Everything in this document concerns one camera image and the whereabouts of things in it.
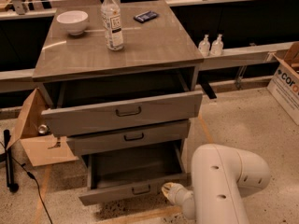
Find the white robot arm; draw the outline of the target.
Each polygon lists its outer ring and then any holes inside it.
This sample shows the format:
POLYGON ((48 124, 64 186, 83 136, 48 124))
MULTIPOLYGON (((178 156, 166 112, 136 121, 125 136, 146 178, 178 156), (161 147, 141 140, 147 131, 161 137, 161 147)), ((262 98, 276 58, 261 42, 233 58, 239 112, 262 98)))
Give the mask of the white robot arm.
POLYGON ((163 184, 168 201, 196 224, 249 224, 242 198, 265 189, 270 168, 259 155, 216 144, 202 145, 192 155, 192 188, 163 184))

